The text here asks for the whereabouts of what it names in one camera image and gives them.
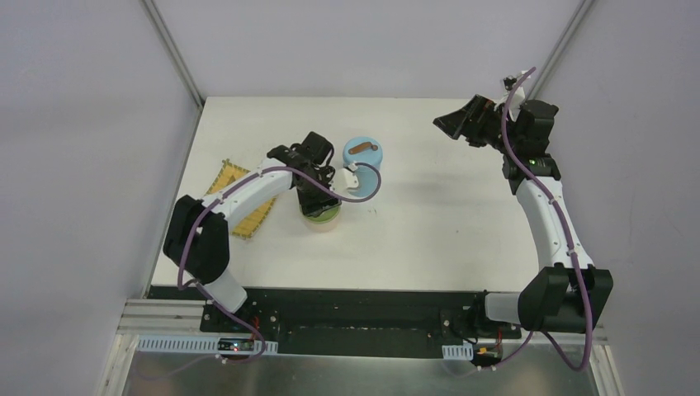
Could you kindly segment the green round lid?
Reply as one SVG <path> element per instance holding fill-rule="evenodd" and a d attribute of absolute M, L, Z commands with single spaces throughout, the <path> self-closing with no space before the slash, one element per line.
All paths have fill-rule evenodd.
<path fill-rule="evenodd" d="M 335 206 L 333 208 L 324 210 L 316 216 L 303 214 L 302 218 L 305 221 L 311 222 L 313 224 L 325 224 L 325 223 L 331 222 L 335 218 L 337 218 L 340 214 L 340 211 L 341 211 L 341 206 L 339 205 L 339 206 Z"/>

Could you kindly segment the blue round lid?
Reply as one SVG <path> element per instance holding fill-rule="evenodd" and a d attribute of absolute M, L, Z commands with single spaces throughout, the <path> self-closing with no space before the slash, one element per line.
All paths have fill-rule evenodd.
<path fill-rule="evenodd" d="M 367 163 L 376 169 L 381 167 L 383 149 L 378 141 L 366 136 L 350 139 L 343 147 L 343 165 Z"/>

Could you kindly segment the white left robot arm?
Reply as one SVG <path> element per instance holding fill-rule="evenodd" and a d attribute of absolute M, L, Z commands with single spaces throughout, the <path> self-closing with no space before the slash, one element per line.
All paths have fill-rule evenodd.
<path fill-rule="evenodd" d="M 328 193 L 335 170 L 333 145 L 310 132 L 301 143 L 272 148 L 258 168 L 230 186 L 196 199 L 179 198 L 163 243 L 163 254 L 223 306 L 220 322 L 232 333 L 245 332 L 252 312 L 243 306 L 247 292 L 229 270 L 229 236 L 243 219 L 270 199 L 294 190 L 300 212 L 320 219 L 341 204 Z"/>

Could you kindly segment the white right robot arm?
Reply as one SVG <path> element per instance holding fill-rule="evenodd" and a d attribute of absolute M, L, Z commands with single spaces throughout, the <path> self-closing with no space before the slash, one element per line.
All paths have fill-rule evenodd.
<path fill-rule="evenodd" d="M 511 119 L 503 105 L 476 95 L 433 120 L 451 139 L 502 153 L 504 178 L 526 215 L 540 267 L 520 292 L 481 293 L 468 317 L 469 328 L 481 338 L 491 337 L 502 323 L 536 332 L 585 333 L 597 324 L 613 277 L 595 267 L 576 235 L 560 170 L 546 151 L 558 107 L 527 100 L 518 109 Z"/>

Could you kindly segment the stainless steel bowl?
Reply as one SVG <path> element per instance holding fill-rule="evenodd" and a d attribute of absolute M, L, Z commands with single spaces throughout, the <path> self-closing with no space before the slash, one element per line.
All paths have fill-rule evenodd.
<path fill-rule="evenodd" d="M 312 218 L 303 216 L 302 219 L 305 226 L 310 231 L 315 233 L 327 233 L 334 230 L 337 227 L 340 221 L 340 216 L 336 215 L 333 218 L 328 219 L 321 219 L 320 217 Z"/>

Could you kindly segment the blue cylindrical container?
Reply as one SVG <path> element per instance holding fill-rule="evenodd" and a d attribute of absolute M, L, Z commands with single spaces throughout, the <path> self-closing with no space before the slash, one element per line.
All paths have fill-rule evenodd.
<path fill-rule="evenodd" d="M 350 162 L 346 163 L 344 168 L 357 180 L 348 187 L 351 196 L 369 199 L 378 192 L 381 186 L 381 173 L 377 164 Z"/>

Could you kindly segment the yellow bamboo mat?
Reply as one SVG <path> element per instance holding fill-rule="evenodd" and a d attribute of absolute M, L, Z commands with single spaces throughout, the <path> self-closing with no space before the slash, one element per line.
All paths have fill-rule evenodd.
<path fill-rule="evenodd" d="M 225 187 L 228 187 L 233 182 L 242 179 L 249 173 L 249 170 L 233 164 L 229 159 L 221 161 L 221 168 L 215 176 L 206 194 L 216 193 Z M 276 203 L 277 198 L 274 196 L 270 200 L 265 201 L 258 206 L 246 217 L 241 219 L 229 232 L 232 237 L 240 239 L 250 239 L 260 229 L 265 219 L 268 217 L 272 207 Z"/>

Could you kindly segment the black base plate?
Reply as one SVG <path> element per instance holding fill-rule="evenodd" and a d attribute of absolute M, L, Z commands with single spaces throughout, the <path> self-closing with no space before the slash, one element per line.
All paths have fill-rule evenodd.
<path fill-rule="evenodd" d="M 416 359 L 465 340 L 518 340 L 519 328 L 471 311 L 476 292 L 249 288 L 236 317 L 280 354 Z"/>

